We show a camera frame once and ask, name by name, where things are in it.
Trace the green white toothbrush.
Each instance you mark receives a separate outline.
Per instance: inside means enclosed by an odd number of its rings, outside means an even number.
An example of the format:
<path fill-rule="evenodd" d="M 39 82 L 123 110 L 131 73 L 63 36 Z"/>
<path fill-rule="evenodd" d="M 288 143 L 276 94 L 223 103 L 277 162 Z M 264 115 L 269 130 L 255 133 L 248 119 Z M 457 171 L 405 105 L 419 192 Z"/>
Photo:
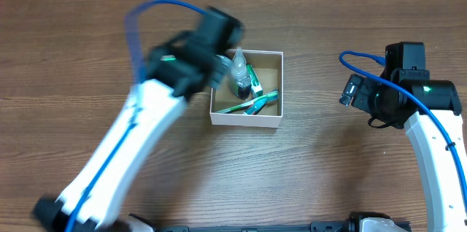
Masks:
<path fill-rule="evenodd" d="M 230 114 L 230 113 L 238 112 L 238 111 L 241 111 L 241 110 L 245 111 L 249 106 L 251 106 L 257 100 L 262 99 L 262 98 L 266 98 L 267 99 L 267 104 L 266 105 L 270 105 L 270 104 L 272 104 L 272 103 L 274 103 L 275 101 L 278 100 L 279 91 L 278 90 L 273 90 L 273 91 L 271 91 L 269 93 L 266 93 L 266 94 L 264 94 L 262 96 L 254 98 L 254 99 L 252 99 L 250 101 L 244 102 L 243 104 L 239 104 L 239 105 L 236 105 L 236 106 L 233 106 L 233 107 L 221 109 L 221 110 L 217 111 L 217 113 Z"/>

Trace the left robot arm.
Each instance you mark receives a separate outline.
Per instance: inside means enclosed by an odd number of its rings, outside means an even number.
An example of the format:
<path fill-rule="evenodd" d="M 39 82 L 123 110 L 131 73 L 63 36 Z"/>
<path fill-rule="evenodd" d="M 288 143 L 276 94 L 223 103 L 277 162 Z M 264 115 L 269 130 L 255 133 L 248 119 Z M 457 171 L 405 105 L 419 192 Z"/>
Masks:
<path fill-rule="evenodd" d="M 153 231 L 136 215 L 120 218 L 126 195 L 147 156 L 183 114 L 191 97 L 220 86 L 231 65 L 226 52 L 242 39 L 242 22 L 214 7 L 200 10 L 196 29 L 142 51 L 138 19 L 148 1 L 124 19 L 134 85 L 116 120 L 77 177 L 57 197 L 41 197 L 34 217 L 47 231 Z"/>

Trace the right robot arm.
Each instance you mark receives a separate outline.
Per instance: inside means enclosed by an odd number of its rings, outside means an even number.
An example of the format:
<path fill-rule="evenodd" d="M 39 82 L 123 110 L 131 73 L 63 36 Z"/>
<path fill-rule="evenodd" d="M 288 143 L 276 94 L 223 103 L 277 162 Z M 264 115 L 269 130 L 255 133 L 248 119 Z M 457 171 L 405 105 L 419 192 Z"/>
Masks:
<path fill-rule="evenodd" d="M 369 114 L 368 124 L 404 130 L 414 150 L 425 196 L 429 231 L 466 230 L 466 148 L 462 106 L 449 80 L 433 80 L 422 42 L 387 45 L 368 58 L 384 67 L 377 76 L 353 66 L 339 99 Z"/>

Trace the green Dettol soap bar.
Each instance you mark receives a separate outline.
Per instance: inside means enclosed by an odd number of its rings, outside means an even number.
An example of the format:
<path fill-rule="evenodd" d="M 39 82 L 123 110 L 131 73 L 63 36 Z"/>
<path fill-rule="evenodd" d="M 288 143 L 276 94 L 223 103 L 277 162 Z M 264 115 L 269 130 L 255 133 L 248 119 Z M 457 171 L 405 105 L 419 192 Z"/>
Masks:
<path fill-rule="evenodd" d="M 251 64 L 247 64 L 247 71 L 249 73 L 251 84 L 250 84 L 250 91 L 252 93 L 253 98 L 257 98 L 263 95 L 263 87 L 258 79 L 257 74 L 255 73 L 254 68 Z"/>

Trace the clear hand wash bottle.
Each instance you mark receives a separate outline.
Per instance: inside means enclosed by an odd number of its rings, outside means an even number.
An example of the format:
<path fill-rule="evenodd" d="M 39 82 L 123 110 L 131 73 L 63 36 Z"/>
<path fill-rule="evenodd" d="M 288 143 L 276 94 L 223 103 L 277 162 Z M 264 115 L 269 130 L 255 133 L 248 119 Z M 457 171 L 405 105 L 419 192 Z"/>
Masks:
<path fill-rule="evenodd" d="M 247 61 L 242 48 L 237 47 L 233 57 L 233 63 L 228 74 L 228 86 L 232 94 L 241 100 L 250 95 L 251 78 L 247 69 Z"/>

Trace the green toothpaste tube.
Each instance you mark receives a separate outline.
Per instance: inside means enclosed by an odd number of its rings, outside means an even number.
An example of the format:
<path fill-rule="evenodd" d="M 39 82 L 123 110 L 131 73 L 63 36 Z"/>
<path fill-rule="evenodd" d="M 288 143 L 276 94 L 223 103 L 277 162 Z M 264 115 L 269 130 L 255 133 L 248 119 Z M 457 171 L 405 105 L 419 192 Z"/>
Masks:
<path fill-rule="evenodd" d="M 249 106 L 243 112 L 243 114 L 244 115 L 256 115 L 262 110 L 262 108 L 265 107 L 266 104 L 267 104 L 267 99 L 266 98 L 259 99 L 255 103 L 253 103 L 251 106 Z"/>

